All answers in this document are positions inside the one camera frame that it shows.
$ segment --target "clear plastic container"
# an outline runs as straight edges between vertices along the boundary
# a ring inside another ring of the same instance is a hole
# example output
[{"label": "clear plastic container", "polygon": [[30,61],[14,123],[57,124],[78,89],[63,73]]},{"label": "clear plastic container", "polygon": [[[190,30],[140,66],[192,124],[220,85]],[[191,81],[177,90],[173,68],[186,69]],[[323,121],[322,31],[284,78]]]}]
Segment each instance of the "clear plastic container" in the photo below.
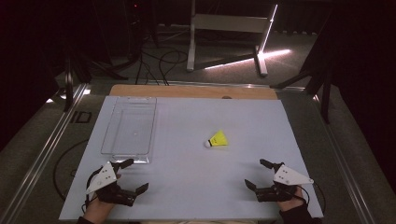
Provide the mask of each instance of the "clear plastic container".
[{"label": "clear plastic container", "polygon": [[119,97],[108,123],[102,154],[111,155],[116,161],[150,163],[156,105],[154,97]]}]

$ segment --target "sleeve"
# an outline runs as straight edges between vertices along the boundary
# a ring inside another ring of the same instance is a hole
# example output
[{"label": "sleeve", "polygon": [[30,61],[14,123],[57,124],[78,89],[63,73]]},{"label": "sleeve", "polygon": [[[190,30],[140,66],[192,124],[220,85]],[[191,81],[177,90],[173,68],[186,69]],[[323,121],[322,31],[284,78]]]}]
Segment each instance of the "sleeve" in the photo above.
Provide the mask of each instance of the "sleeve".
[{"label": "sleeve", "polygon": [[84,217],[79,217],[77,224],[94,224],[94,223],[91,223],[89,220],[85,219]]},{"label": "sleeve", "polygon": [[308,212],[308,204],[292,208],[286,212],[279,211],[284,224],[315,224],[321,223],[318,218],[312,218]]}]

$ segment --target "robotic hand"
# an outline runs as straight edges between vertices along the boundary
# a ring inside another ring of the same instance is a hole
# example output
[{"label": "robotic hand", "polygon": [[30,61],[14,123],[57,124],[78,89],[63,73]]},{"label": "robotic hand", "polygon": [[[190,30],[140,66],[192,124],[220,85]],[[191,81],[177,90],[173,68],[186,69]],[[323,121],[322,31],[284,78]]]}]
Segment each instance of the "robotic hand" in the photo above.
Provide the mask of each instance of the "robotic hand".
[{"label": "robotic hand", "polygon": [[257,200],[261,202],[285,202],[294,197],[297,185],[313,184],[314,180],[301,175],[285,166],[285,163],[271,163],[260,160],[260,164],[268,169],[274,168],[274,185],[271,188],[257,189],[256,185],[245,179],[245,184],[256,193]]},{"label": "robotic hand", "polygon": [[121,189],[117,184],[117,171],[121,168],[128,167],[134,163],[133,159],[123,162],[108,161],[102,168],[92,173],[87,182],[87,199],[85,204],[88,206],[90,203],[89,194],[96,191],[99,201],[104,203],[116,203],[128,206],[134,205],[136,197],[149,188],[149,183],[137,188],[135,192]]}]

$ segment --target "yellow shuttlecock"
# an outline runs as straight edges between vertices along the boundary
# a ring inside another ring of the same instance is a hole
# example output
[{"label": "yellow shuttlecock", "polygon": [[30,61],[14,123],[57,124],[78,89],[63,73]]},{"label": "yellow shuttlecock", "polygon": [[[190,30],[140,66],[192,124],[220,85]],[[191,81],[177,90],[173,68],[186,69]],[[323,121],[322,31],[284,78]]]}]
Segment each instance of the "yellow shuttlecock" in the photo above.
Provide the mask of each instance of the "yellow shuttlecock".
[{"label": "yellow shuttlecock", "polygon": [[209,140],[205,141],[205,147],[227,146],[228,141],[222,130],[213,135]]}]

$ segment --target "white surface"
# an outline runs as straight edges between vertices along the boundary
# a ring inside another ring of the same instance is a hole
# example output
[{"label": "white surface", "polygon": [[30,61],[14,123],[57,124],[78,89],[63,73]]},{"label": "white surface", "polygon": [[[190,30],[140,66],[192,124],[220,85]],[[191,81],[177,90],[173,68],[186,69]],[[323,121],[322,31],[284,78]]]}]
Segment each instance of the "white surface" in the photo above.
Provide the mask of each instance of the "white surface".
[{"label": "white surface", "polygon": [[[92,137],[68,193],[61,220],[82,215],[91,173],[109,157],[100,153],[117,97],[105,99]],[[133,207],[118,205],[110,219],[236,220],[278,217],[275,203],[258,203],[245,179],[258,188],[273,185],[274,170],[260,159],[285,162],[309,176],[280,101],[157,98],[153,160],[122,170],[123,189],[148,183]],[[229,145],[206,148],[203,142],[222,129]],[[311,185],[309,211],[322,217]]]}]

